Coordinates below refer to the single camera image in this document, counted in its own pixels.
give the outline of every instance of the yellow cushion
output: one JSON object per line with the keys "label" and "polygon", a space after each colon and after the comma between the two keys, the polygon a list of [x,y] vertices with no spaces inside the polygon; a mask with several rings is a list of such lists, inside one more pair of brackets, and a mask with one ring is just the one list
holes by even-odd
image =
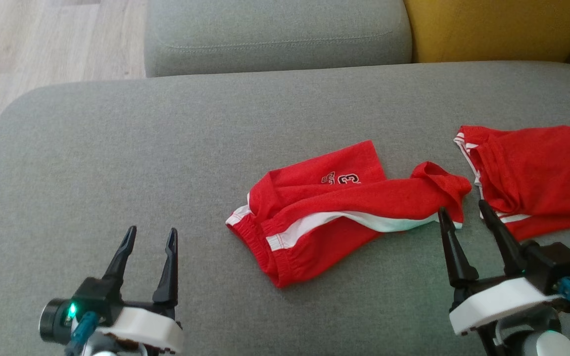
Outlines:
{"label": "yellow cushion", "polygon": [[415,62],[562,62],[570,54],[570,0],[404,2]]}

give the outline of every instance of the red clothing with white stripe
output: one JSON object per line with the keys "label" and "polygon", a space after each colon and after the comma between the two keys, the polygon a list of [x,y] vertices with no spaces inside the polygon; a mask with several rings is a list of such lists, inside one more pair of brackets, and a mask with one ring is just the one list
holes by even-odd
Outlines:
{"label": "red clothing with white stripe", "polygon": [[464,177],[425,162],[387,180],[369,140],[267,173],[226,221],[279,288],[307,281],[382,232],[437,221],[461,227]]}
{"label": "red clothing with white stripe", "polygon": [[518,241],[570,228],[570,127],[461,126],[454,140],[481,196]]}

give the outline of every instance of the gray sofa seat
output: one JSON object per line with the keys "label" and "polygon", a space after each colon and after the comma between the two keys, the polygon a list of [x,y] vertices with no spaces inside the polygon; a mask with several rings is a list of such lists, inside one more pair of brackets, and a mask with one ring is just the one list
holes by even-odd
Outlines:
{"label": "gray sofa seat", "polygon": [[[439,228],[387,234],[279,290],[224,225],[265,172],[372,139],[390,178],[425,160],[472,178],[461,124],[570,125],[570,65],[439,63],[67,84],[0,118],[0,355],[52,356],[52,297],[101,275],[138,226],[123,296],[149,300],[171,227],[187,355],[482,354],[457,337]],[[497,246],[465,201],[458,236],[482,277]],[[570,230],[538,239],[563,241]],[[570,315],[563,317],[570,337]]]}
{"label": "gray sofa seat", "polygon": [[409,63],[402,0],[150,0],[148,77]]}

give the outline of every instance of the red garment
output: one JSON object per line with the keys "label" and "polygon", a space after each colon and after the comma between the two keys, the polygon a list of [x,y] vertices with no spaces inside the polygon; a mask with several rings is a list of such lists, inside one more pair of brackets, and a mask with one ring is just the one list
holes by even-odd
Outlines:
{"label": "red garment", "polygon": [[226,224],[279,288],[324,272],[381,232],[437,221],[446,207],[461,227],[468,180],[425,162],[386,180],[373,143],[267,173]]}
{"label": "red garment", "polygon": [[570,228],[570,127],[461,126],[454,140],[481,196],[518,241]]}

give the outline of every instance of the green led light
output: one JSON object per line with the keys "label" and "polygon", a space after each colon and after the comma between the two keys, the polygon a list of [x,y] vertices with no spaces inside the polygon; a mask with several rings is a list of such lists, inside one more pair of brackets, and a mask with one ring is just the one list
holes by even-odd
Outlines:
{"label": "green led light", "polygon": [[71,304],[70,305],[70,311],[67,314],[67,317],[69,318],[73,318],[74,316],[76,316],[76,305],[75,304]]}

